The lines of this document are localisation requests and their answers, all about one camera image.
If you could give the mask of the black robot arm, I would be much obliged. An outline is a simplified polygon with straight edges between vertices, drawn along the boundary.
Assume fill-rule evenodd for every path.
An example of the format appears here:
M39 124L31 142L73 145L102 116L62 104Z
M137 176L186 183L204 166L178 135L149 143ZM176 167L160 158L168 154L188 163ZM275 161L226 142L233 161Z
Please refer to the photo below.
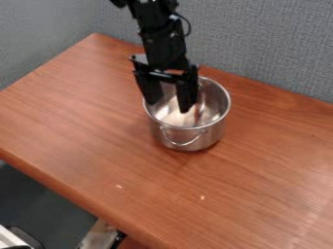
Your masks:
M190 62L184 31L188 18L177 12L177 0L110 0L118 8L127 7L138 22L138 35L145 53L134 54L134 77L144 98L156 105L165 96L162 82L173 84L181 113L198 101L198 65Z

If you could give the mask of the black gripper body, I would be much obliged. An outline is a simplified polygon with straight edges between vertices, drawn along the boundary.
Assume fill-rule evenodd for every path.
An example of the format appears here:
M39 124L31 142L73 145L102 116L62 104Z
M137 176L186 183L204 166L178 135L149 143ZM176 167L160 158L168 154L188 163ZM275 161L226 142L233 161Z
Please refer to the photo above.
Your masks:
M145 53L134 54L130 59L134 74L150 81L190 83L198 78L198 66L186 55L186 36L192 29L184 30L185 20L180 14L138 18Z

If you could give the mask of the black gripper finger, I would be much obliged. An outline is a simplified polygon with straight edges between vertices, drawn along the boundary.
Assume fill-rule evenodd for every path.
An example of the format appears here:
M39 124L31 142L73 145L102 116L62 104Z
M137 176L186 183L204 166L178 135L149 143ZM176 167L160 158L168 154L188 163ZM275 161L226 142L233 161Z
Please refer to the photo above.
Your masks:
M157 104L164 97L161 80L145 71L135 71L134 77L146 102L150 105Z
M198 75L190 75L176 83L178 107L181 113L188 113L198 101Z

